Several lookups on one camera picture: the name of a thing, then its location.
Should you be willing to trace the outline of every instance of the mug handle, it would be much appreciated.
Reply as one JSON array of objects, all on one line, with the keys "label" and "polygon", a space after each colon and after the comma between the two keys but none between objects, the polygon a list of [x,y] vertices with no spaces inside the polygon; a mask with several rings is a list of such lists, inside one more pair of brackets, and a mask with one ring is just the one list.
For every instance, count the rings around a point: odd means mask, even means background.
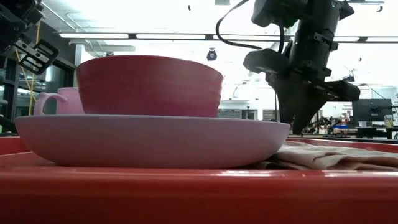
[{"label": "mug handle", "polygon": [[37,99],[37,102],[35,104],[33,115],[44,115],[44,104],[49,98],[55,98],[56,100],[59,100],[61,102],[67,101],[67,98],[59,95],[58,93],[39,93],[39,98]]}]

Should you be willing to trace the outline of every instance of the beige towel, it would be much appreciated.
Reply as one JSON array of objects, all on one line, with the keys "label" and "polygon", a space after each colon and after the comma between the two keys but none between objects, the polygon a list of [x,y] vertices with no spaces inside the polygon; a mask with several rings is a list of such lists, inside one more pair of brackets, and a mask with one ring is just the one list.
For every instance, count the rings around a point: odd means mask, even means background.
[{"label": "beige towel", "polygon": [[286,142],[273,159],[280,165],[299,170],[398,170],[397,153],[302,142]]}]

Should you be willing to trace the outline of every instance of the camera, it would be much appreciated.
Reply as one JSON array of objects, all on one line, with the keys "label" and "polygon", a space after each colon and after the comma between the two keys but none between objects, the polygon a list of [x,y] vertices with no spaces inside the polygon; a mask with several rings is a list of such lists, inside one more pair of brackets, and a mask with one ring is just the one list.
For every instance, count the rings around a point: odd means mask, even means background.
[{"label": "camera", "polygon": [[217,59],[217,53],[214,48],[211,48],[207,53],[207,60],[212,61]]}]

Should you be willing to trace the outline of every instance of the pink bowl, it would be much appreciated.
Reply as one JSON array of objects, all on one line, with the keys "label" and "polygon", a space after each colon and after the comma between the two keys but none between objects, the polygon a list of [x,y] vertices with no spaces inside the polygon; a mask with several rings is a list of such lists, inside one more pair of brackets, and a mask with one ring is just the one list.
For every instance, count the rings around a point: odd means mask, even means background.
[{"label": "pink bowl", "polygon": [[206,65],[148,55],[90,60],[77,78],[86,114],[215,117],[223,82]]}]

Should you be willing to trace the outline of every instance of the monitor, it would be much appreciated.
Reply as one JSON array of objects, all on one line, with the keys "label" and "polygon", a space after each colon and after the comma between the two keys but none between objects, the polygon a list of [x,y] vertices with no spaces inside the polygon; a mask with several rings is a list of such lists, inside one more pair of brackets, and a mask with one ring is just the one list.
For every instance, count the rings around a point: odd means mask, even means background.
[{"label": "monitor", "polygon": [[360,99],[353,102],[355,121],[384,121],[392,115],[391,99]]}]

